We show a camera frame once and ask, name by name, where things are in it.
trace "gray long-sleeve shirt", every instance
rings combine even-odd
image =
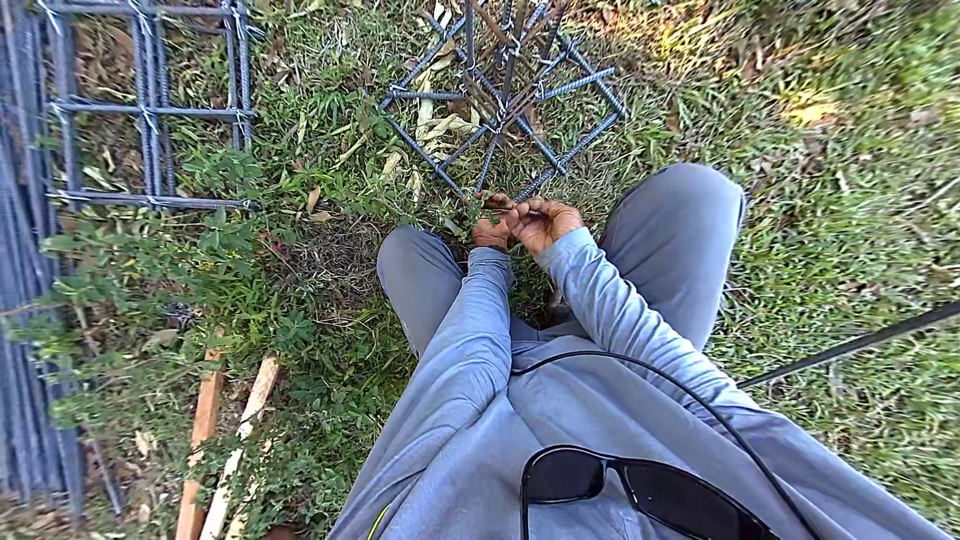
[[[507,256],[470,253],[456,301],[360,470],[330,538],[517,538],[527,459],[556,444],[685,469],[734,497],[779,537],[808,538],[770,482],[710,414],[651,363],[730,419],[820,532],[833,538],[948,538],[783,416],[761,409],[650,309],[586,228],[537,257],[591,340],[511,342]],[[634,511],[615,475],[577,503],[532,505],[531,538],[683,538]]]

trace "gray pants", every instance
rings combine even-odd
[[[632,187],[613,208],[598,244],[650,307],[702,350],[745,206],[740,187],[719,172],[679,163]],[[422,356],[464,273],[438,237],[409,226],[384,239],[376,271],[411,348]],[[575,319],[542,331],[516,317],[511,325],[513,340],[565,334],[586,336]]]

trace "black cable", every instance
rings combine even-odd
[[[623,361],[626,361],[626,362],[631,362],[631,363],[634,363],[634,364],[636,364],[636,365],[638,365],[638,366],[640,366],[640,367],[643,367],[643,368],[645,368],[645,369],[648,369],[648,370],[656,373],[657,375],[663,377],[664,379],[669,380],[669,381],[672,382],[675,386],[677,386],[678,388],[680,388],[681,390],[683,390],[683,392],[686,392],[686,394],[687,394],[688,396],[690,396],[691,398],[693,398],[694,400],[696,400],[698,404],[700,404],[700,405],[701,405],[703,408],[705,408],[710,414],[712,414],[712,415],[713,415],[713,418],[716,418],[716,419],[717,419],[717,422],[719,422],[720,425],[723,426],[723,427],[730,433],[730,435],[733,436],[734,439],[736,439],[737,444],[739,444],[740,447],[743,448],[743,451],[746,452],[747,455],[750,456],[750,458],[754,461],[754,463],[756,463],[756,466],[759,467],[760,472],[762,472],[763,475],[767,478],[767,480],[770,481],[771,485],[774,486],[774,489],[777,491],[778,494],[780,494],[780,497],[783,499],[783,501],[786,503],[786,505],[790,507],[790,510],[793,511],[794,515],[797,516],[797,519],[800,520],[800,523],[804,525],[804,528],[806,528],[806,531],[810,533],[810,536],[812,536],[812,537],[814,538],[814,540],[822,540],[823,537],[820,536],[820,534],[817,533],[817,530],[813,527],[813,525],[811,525],[811,524],[806,520],[806,517],[803,515],[803,513],[800,511],[800,509],[797,507],[797,505],[796,505],[796,504],[793,502],[793,500],[790,499],[790,497],[786,494],[786,491],[783,489],[783,486],[780,485],[780,481],[777,480],[776,477],[774,477],[774,474],[770,472],[770,469],[767,468],[767,466],[766,466],[766,464],[763,462],[763,460],[760,459],[760,456],[756,454],[756,452],[754,451],[754,449],[751,448],[751,446],[750,446],[749,444],[747,444],[747,441],[744,440],[744,438],[740,435],[740,433],[739,433],[733,426],[731,426],[730,423],[727,422],[727,420],[725,420],[722,416],[720,416],[720,413],[717,412],[716,409],[714,409],[712,406],[710,406],[710,404],[708,404],[706,400],[704,400],[703,398],[701,398],[700,396],[698,396],[693,390],[690,390],[690,389],[687,388],[682,382],[680,382],[679,380],[674,379],[673,377],[671,377],[670,375],[668,375],[666,372],[664,372],[664,371],[661,370],[660,368],[654,367],[654,366],[652,366],[652,365],[650,365],[650,364],[648,364],[648,363],[646,363],[646,362],[644,362],[644,361],[640,361],[640,360],[637,360],[637,359],[635,359],[635,358],[630,358],[629,356],[619,355],[619,354],[617,354],[617,353],[609,353],[609,352],[607,352],[607,351],[570,351],[569,353],[562,353],[562,354],[559,354],[559,355],[551,356],[550,358],[547,358],[547,359],[545,359],[545,360],[541,360],[541,361],[539,361],[539,362],[537,362],[537,363],[535,363],[535,364],[533,364],[533,365],[531,365],[531,366],[529,366],[529,367],[526,367],[526,368],[524,368],[524,369],[511,370],[511,371],[510,371],[510,376],[511,376],[511,377],[519,377],[519,376],[521,376],[521,375],[526,375],[526,374],[530,373],[531,371],[533,371],[533,370],[535,370],[535,369],[537,369],[537,368],[539,368],[539,367],[541,367],[541,366],[544,366],[544,365],[546,365],[546,364],[548,364],[548,363],[550,363],[550,362],[555,362],[555,361],[557,361],[557,360],[562,360],[562,359],[564,359],[564,358],[570,358],[571,356],[609,356],[609,357],[611,357],[611,358],[616,358],[616,359],[618,359],[618,360],[623,360]]]
[[[921,313],[916,317],[903,319],[898,323],[883,327],[880,330],[873,331],[867,335],[861,335],[856,339],[841,343],[836,347],[831,347],[821,353],[808,356],[803,360],[798,360],[790,365],[783,366],[773,371],[768,371],[763,375],[758,375],[751,379],[744,380],[743,382],[738,382],[736,387],[742,390],[743,388],[753,386],[754,384],[760,384],[761,382],[775,379],[777,377],[783,377],[784,375],[793,373],[795,371],[800,371],[824,362],[829,362],[839,356],[852,355],[861,349],[866,349],[871,345],[886,341],[902,333],[919,330],[923,327],[928,327],[933,323],[943,321],[957,315],[960,315],[960,302],[948,302],[940,307],[937,307],[936,309],[931,309],[926,313]]]

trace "grass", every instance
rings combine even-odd
[[[225,132],[205,123],[175,126],[174,139],[190,163],[184,189],[255,196],[266,211],[88,209],[65,220],[67,234],[49,246],[81,263],[60,295],[84,309],[105,351],[87,357],[76,331],[46,338],[44,353],[88,381],[57,409],[105,440],[128,494],[127,513],[113,517],[91,475],[91,532],[169,537],[197,380],[209,367],[203,350],[220,344],[228,351],[219,366],[228,374],[220,436],[191,474],[210,487],[230,450],[255,455],[270,439],[270,454],[245,460],[234,477],[237,494],[250,478],[261,482],[250,538],[277,523],[323,537],[415,366],[372,271],[376,245],[399,223],[431,226],[451,241],[444,223],[469,229],[419,159],[377,129],[373,112],[404,62],[422,53],[428,32],[418,6],[256,6],[267,38],[253,55],[254,160],[221,152]],[[632,118],[544,193],[576,205],[599,233],[620,193],[678,160],[709,163],[743,185],[751,207],[708,346],[737,379],[955,298],[958,15],[955,0],[575,3],[567,30],[589,36],[595,64],[618,67]],[[223,51],[180,38],[171,55],[183,77],[209,80],[182,99],[210,104],[226,77]],[[601,107],[591,90],[569,94],[539,110],[540,122],[551,145],[568,148]],[[104,142],[88,139],[87,165],[112,175],[111,184],[138,185],[135,160],[108,173]],[[408,159],[382,174],[394,150]],[[498,157],[492,184],[516,188],[540,166],[530,156]],[[469,158],[456,178],[468,183],[475,165]],[[305,211],[316,187],[318,209],[331,216],[324,223]],[[519,250],[515,271],[512,305],[538,320],[549,283]],[[173,325],[164,313],[174,301],[189,303],[198,322],[156,343],[156,331]],[[217,327],[227,335],[213,337]],[[284,376],[265,421],[240,443],[231,435],[239,407],[270,349]],[[960,534],[958,352],[956,328],[919,332],[755,397]],[[154,441],[146,453],[138,432]]]

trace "knee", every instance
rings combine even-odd
[[[743,188],[720,171],[699,163],[670,165],[648,180],[651,187],[667,190],[687,201],[702,200],[712,204],[739,206],[743,199]]]
[[[383,264],[384,261],[390,261],[409,253],[414,242],[417,241],[417,237],[421,234],[423,233],[409,225],[401,225],[393,229],[380,244],[380,250],[376,254],[377,266]]]

